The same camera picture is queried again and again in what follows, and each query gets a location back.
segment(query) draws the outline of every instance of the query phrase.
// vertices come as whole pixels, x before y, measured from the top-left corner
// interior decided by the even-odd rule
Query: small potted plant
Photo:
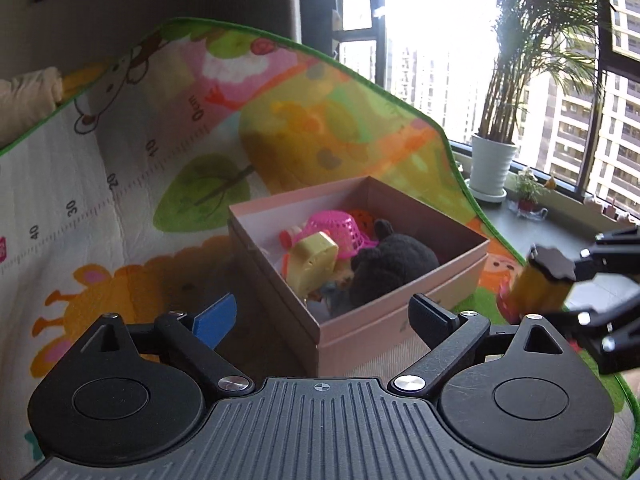
[[[524,212],[532,212],[538,204],[538,198],[546,191],[542,184],[538,183],[531,168],[525,168],[516,177],[516,193],[518,194],[518,209]]]
[[[585,91],[594,84],[596,66],[593,56],[576,47],[576,38],[596,46],[598,40],[598,0],[496,1],[498,56],[471,140],[469,180],[471,194],[489,202],[506,197],[504,181],[517,149],[517,111],[529,79],[548,73],[563,89]]]

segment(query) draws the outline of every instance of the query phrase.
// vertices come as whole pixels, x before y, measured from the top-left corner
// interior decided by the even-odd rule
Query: pink plastic basket
[[[321,211],[315,213],[306,222],[305,228],[293,240],[297,244],[320,231],[328,232],[331,240],[339,247],[338,258],[351,258],[363,248],[375,247],[378,242],[369,240],[366,234],[360,232],[356,221],[344,211]]]

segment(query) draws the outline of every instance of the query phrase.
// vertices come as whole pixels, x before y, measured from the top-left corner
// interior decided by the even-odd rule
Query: orange toy
[[[373,230],[373,222],[376,221],[376,218],[369,211],[364,209],[351,209],[347,211],[347,213],[353,216],[361,233],[366,234],[369,240],[376,239],[376,233]]]

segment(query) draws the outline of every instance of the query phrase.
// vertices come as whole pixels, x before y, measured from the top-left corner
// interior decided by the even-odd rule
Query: cardboard box
[[[317,322],[282,279],[275,263],[284,250],[278,234],[313,213],[365,209],[389,220],[396,232],[429,246],[440,266],[395,291],[334,319]],[[230,208],[234,253],[265,309],[306,371],[340,376],[412,334],[407,303],[424,292],[452,308],[478,285],[489,241],[430,206],[373,177],[307,187]]]

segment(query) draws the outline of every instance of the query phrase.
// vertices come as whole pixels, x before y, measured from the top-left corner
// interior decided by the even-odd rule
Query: stuffed animal
[[[361,249],[351,259],[354,275],[349,297],[353,306],[376,300],[440,265],[430,248],[411,236],[395,233],[387,220],[376,220],[374,229],[378,246]]]

